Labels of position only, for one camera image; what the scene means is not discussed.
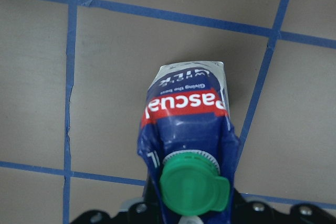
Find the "blue white milk carton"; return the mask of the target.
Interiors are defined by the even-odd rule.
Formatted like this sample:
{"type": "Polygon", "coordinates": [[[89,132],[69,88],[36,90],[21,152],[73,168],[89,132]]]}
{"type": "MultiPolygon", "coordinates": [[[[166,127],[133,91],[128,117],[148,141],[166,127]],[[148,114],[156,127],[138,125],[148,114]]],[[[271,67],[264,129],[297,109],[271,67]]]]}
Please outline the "blue white milk carton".
{"type": "Polygon", "coordinates": [[[138,154],[164,223],[230,223],[241,141],[230,120],[221,61],[162,66],[142,114],[138,154]]]}

